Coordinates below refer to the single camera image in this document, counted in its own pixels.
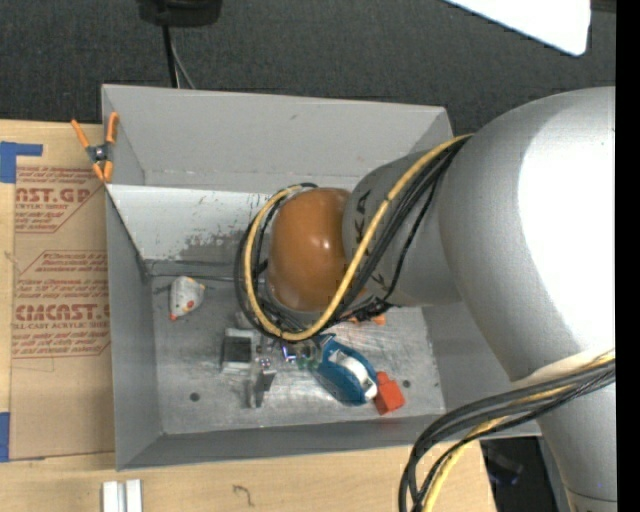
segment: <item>blue object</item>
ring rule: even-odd
[[[0,462],[9,461],[9,413],[0,412]]]
[[[337,364],[336,356],[352,357],[367,370],[369,379],[377,386],[376,371],[367,359],[356,350],[335,341],[335,334],[316,336],[314,342],[321,348],[320,364],[311,373],[336,399],[348,405],[362,405],[368,402],[367,389],[349,369]]]
[[[16,182],[18,156],[42,156],[42,144],[0,142],[0,183]]]

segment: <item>metal part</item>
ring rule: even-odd
[[[142,480],[102,484],[102,512],[142,512]]]

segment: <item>black floor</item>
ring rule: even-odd
[[[442,0],[225,0],[218,23],[173,37],[201,89],[442,105],[456,134],[616,80],[604,11],[578,58]],[[1,118],[99,121],[105,82],[169,86],[161,31],[135,0],[0,0]],[[488,446],[522,466],[496,485],[501,512],[556,510],[535,439]]]

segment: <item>table surface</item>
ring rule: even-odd
[[[64,123],[0,120],[0,141],[33,142],[29,139],[34,133],[48,133],[68,142],[70,131],[63,126]],[[89,132],[95,136],[100,131],[101,127],[94,126]],[[50,157],[63,153],[62,148],[56,147],[47,147],[46,151]],[[5,333],[10,333],[12,307],[14,194],[13,185],[0,184],[0,412],[9,407],[11,338]],[[433,455],[425,457],[422,474],[446,447],[438,445]],[[102,482],[142,479],[145,512],[394,511],[399,478],[409,451],[406,446],[120,473],[114,469],[113,453],[12,461],[0,464],[0,502],[3,509],[16,512],[94,511],[100,510]],[[477,442],[470,444],[451,472],[435,510],[495,512]]]

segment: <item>brown cardboard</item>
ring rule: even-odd
[[[9,456],[113,450],[103,185],[69,124],[2,121],[0,136],[44,145],[17,166]]]

